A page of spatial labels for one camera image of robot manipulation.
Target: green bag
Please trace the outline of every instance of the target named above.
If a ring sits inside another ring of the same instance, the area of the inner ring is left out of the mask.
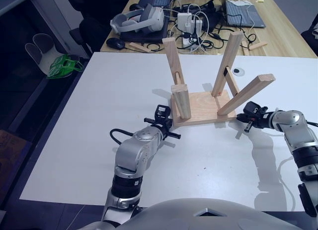
[[[71,60],[68,54],[64,54],[53,61],[47,78],[54,79],[67,77],[70,76],[73,71],[82,72],[83,65],[77,60]]]

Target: white tabletop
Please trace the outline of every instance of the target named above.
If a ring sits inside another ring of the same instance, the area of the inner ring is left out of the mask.
[[[212,88],[221,59],[180,55],[189,92]],[[268,106],[269,111],[276,107],[300,110],[308,121],[318,121],[317,59],[238,56],[233,67],[245,69],[244,76],[235,77],[240,88],[256,75],[275,75],[276,81],[251,101]],[[118,148],[109,131],[134,132],[145,127],[143,118],[153,118],[158,104],[169,104],[172,84],[165,55],[94,53],[21,199],[104,205]],[[282,134],[253,128],[246,135],[244,127],[235,121],[176,129],[181,140],[167,138],[144,175],[140,206],[200,197],[262,211],[303,211],[293,159],[277,171],[291,157]]]

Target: white vr headset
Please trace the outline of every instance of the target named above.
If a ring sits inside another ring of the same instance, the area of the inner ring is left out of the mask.
[[[142,30],[144,34],[149,34],[162,29],[163,17],[162,8],[148,4],[145,9],[116,15],[110,21],[110,26],[116,34],[132,30]]]

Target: wooden desk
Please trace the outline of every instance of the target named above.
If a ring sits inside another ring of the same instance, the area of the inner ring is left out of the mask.
[[[139,0],[129,0],[127,3],[124,12],[129,11],[129,6],[133,3],[138,3]],[[180,0],[182,4],[187,3],[195,3],[195,4],[205,4],[208,0]],[[280,56],[280,57],[303,57],[303,58],[316,58],[316,55],[308,46],[308,44],[304,41],[295,27],[291,24],[288,18],[284,15],[284,13],[280,10],[280,8],[276,5],[274,0],[264,0],[263,3],[256,2],[256,0],[248,0],[255,5],[258,13],[262,17],[264,23],[266,24],[266,28],[254,28],[251,30],[251,33],[255,33],[257,35],[257,39],[253,44],[256,44],[260,41],[266,41],[268,45],[257,48],[253,51],[249,52],[249,55],[253,56]],[[220,0],[214,0],[215,5],[220,5]],[[179,35],[179,32],[174,29],[175,35]],[[230,35],[230,31],[222,30],[220,32],[220,36],[223,39],[228,39]],[[119,37],[113,31],[110,32],[108,38],[111,37]],[[222,43],[218,40],[213,40],[213,43],[216,47],[220,47]],[[181,47],[181,39],[178,42],[178,46]],[[223,54],[226,47],[225,45],[222,49],[212,49],[207,50],[207,52],[211,55]],[[104,42],[103,46],[100,49],[101,52],[129,52],[133,53],[133,51],[124,49],[121,51],[117,51],[107,47],[106,42]],[[201,49],[193,52],[194,54],[206,54]],[[243,55],[242,48],[239,49],[238,55]]]

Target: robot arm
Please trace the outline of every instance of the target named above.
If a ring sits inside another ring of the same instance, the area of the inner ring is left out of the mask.
[[[181,137],[169,131],[172,127],[172,119],[168,118],[170,113],[169,107],[158,105],[155,119],[144,119],[145,122],[151,123],[150,126],[134,134],[121,131],[132,136],[123,143],[112,136],[112,133],[119,129],[110,132],[111,137],[120,146],[116,153],[113,184],[108,191],[102,221],[123,224],[138,213],[137,204],[148,161],[156,154],[166,137]]]
[[[300,111],[266,112],[267,107],[260,107],[248,102],[239,114],[239,121],[248,123],[245,132],[251,127],[271,128],[283,132],[287,146],[298,167],[298,175],[303,182],[298,185],[300,197],[306,213],[318,220],[318,139],[308,127]]]

